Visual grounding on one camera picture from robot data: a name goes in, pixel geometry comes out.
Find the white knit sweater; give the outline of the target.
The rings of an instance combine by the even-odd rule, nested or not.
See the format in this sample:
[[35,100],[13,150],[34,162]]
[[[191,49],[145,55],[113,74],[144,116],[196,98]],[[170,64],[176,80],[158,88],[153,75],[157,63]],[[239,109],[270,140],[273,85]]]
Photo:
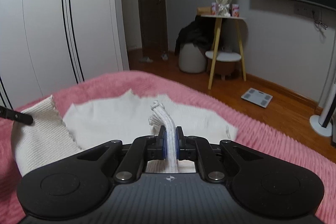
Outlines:
[[193,173],[191,161],[177,159],[176,128],[210,143],[235,140],[238,130],[217,113],[173,102],[166,94],[139,97],[131,90],[116,98],[72,104],[60,115],[53,97],[24,110],[33,117],[30,126],[14,123],[11,147],[21,175],[88,150],[110,140],[132,143],[137,137],[167,129],[166,159],[148,162],[150,173]]

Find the black clothing on pouf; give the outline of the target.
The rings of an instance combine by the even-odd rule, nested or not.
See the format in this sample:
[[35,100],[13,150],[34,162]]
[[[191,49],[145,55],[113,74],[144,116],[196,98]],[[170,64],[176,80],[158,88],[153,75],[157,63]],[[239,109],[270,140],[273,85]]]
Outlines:
[[174,55],[178,56],[182,46],[189,43],[206,51],[210,50],[214,41],[215,20],[215,18],[197,15],[194,21],[180,30]]

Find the wooden stool under table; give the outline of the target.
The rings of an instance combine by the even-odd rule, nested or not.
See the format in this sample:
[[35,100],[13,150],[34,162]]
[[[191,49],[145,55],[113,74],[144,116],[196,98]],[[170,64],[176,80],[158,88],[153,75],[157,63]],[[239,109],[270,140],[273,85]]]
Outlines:
[[231,80],[239,76],[239,62],[216,61],[214,79]]

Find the white round pouf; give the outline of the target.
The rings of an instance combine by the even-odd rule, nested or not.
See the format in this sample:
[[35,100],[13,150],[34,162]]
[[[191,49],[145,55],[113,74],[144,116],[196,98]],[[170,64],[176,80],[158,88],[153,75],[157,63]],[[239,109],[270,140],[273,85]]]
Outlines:
[[207,63],[205,52],[193,43],[184,44],[179,53],[179,69],[185,73],[203,73]]

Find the bathroom scale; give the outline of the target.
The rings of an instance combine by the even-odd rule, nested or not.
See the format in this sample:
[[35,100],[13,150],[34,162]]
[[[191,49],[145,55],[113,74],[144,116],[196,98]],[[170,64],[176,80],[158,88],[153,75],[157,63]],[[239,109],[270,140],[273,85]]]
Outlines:
[[241,99],[248,101],[257,106],[267,108],[273,96],[266,94],[254,88],[249,88],[242,96]]

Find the grey slipper left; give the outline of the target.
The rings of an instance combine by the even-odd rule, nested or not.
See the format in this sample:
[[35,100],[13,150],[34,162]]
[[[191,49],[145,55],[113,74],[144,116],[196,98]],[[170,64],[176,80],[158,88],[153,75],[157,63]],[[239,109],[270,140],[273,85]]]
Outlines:
[[150,57],[142,57],[142,58],[140,58],[139,59],[139,62],[140,63],[152,63],[153,62],[153,60],[150,58]]

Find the grey slipper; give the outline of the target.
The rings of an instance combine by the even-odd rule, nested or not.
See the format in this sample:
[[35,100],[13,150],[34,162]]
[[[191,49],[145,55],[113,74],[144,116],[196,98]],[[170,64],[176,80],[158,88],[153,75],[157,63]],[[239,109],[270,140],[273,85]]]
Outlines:
[[167,53],[163,53],[163,54],[161,55],[161,57],[162,57],[163,61],[167,61],[167,60],[169,59]]
[[140,58],[139,59],[139,62],[140,63],[152,63],[153,62],[153,60],[150,58],[150,57],[142,57],[142,58]]

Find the grey slipper right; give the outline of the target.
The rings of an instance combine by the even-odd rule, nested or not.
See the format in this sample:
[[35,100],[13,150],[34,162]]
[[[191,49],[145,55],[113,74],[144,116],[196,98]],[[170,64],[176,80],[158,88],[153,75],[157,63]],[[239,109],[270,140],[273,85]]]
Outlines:
[[167,61],[167,60],[169,59],[167,53],[163,53],[163,54],[161,55],[161,57],[162,57],[163,61]]

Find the white wardrobe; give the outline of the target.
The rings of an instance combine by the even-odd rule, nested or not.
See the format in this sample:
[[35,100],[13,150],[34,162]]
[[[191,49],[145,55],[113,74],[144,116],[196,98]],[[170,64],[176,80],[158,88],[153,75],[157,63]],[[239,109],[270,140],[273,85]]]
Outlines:
[[121,0],[1,0],[1,105],[129,68]]

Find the dark wooden door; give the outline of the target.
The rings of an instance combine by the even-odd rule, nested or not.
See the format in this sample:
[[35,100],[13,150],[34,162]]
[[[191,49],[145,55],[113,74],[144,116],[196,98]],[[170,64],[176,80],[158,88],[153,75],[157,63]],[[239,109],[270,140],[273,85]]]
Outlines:
[[138,0],[142,54],[162,59],[169,51],[167,36],[166,0]]

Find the brown box on table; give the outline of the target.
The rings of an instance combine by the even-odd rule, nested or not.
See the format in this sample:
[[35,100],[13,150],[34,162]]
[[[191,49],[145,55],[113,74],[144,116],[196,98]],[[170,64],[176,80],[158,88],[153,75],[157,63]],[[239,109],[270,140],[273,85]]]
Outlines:
[[211,15],[211,7],[198,7],[197,15]]

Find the pink can left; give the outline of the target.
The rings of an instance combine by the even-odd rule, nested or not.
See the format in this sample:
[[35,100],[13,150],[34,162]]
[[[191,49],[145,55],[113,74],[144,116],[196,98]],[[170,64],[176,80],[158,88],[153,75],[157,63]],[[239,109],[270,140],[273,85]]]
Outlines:
[[211,3],[211,15],[219,15],[219,4],[216,2]]

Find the pink can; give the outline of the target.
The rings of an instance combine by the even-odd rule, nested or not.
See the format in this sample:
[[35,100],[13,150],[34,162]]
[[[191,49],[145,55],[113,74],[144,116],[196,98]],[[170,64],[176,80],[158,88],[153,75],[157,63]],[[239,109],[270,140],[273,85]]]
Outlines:
[[211,3],[211,15],[219,15],[219,4],[216,2]]
[[238,4],[232,4],[232,16],[235,18],[240,17],[240,6]]

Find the pink can right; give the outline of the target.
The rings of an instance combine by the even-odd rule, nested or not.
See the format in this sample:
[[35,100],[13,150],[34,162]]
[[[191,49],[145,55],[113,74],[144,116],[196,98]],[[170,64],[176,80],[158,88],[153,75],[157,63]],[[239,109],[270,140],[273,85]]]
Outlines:
[[232,4],[232,16],[235,18],[240,17],[240,6],[238,4]]

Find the wall power socket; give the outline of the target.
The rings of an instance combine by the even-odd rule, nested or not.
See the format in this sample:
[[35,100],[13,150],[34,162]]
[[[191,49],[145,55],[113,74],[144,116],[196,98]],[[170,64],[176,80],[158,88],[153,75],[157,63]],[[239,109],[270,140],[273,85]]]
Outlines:
[[307,6],[295,5],[294,6],[294,13],[297,15],[310,17],[311,9]]

